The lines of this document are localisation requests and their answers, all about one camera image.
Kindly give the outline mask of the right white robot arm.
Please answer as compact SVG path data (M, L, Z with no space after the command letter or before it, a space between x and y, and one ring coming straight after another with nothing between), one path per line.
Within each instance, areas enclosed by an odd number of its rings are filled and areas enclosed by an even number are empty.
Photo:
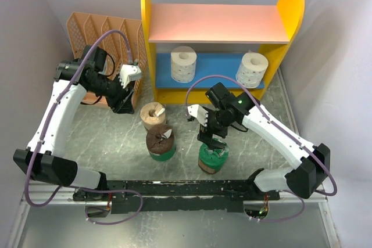
M261 136L288 162L287 168L259 169L248 178L247 195L261 199L269 191L291 191L307 199L329 176L330 149L314 145L278 121L257 99L247 93L235 96L222 83L206 92L214 109L201 105L187 107L200 124L198 140L210 149L223 144L214 136L225 138L228 128L237 123Z

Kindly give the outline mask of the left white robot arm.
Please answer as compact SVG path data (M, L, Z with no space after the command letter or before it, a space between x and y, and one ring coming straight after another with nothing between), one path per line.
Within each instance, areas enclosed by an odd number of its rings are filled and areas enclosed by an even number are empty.
M96 201L107 197L109 187L105 173L80 167L75 161L66 159L65 149L73 118L87 92L104 97L116 114L134 113L134 85L142 77L142 71L136 65L124 64L114 79L110 79L103 74L109 56L97 47L80 74L76 71L83 61L81 58L59 63L47 106L55 111L52 116L44 113L27 147L16 150L13 155L14 162L32 180L87 188L88 195Z

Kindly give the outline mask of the white dotted toilet paper roll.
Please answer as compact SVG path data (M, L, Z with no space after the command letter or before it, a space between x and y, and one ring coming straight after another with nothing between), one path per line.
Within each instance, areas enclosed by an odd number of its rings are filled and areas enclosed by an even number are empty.
M179 83L191 82L196 72L196 52L188 46L174 48L171 56L171 77Z

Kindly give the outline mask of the white floral toilet paper roll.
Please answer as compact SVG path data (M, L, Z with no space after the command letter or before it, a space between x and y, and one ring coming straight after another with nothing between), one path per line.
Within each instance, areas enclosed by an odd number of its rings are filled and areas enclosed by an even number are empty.
M247 89L264 88L263 77L269 66L265 56L256 52L247 52L243 55L236 80Z

